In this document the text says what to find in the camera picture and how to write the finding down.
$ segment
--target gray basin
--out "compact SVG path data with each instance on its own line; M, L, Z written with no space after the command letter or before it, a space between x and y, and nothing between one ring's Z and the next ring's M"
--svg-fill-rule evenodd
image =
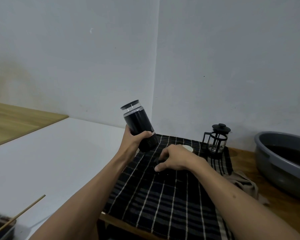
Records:
M300 163L289 161L266 146L276 145L300 151L300 136L265 131L255 135L256 166L268 180L300 198Z

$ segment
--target forearm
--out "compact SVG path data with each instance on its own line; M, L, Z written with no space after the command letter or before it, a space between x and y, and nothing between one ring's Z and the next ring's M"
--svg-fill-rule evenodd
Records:
M124 156L116 155L49 217L30 239L84 239L96 225L126 161Z
M197 158L189 170L198 178L237 239L300 239L300 234L254 198Z

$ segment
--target white wall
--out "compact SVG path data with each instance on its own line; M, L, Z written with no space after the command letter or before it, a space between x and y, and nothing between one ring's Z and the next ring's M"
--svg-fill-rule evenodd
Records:
M153 127L202 140L217 123L247 150L300 135L300 0L160 0Z
M159 0L0 0L0 102L123 127L151 117Z

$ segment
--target black plaid cloth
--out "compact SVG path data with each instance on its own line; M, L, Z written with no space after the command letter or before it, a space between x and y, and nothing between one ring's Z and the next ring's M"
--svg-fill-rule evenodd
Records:
M205 156L199 141L157 135L158 147L138 153L120 175L104 212L166 239L231 239L234 236L196 177L186 170L155 174L154 160L170 144L191 146ZM208 163L221 175L231 174L228 148Z

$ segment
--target wooden stick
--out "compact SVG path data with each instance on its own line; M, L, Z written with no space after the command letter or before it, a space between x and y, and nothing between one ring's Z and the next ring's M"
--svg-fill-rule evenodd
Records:
M5 229L11 222L13 222L14 220L16 220L19 216L21 216L22 214L24 214L27 210L29 210L32 206L34 206L35 204L37 204L40 200L42 200L46 195L44 194L43 196L41 196L39 199L37 199L35 202L33 202L31 205L29 205L27 208L25 208L23 211L21 211L19 214L17 214L15 217L11 218L10 221L8 221L6 224L4 224L2 227L0 227L0 231L2 231L3 229Z

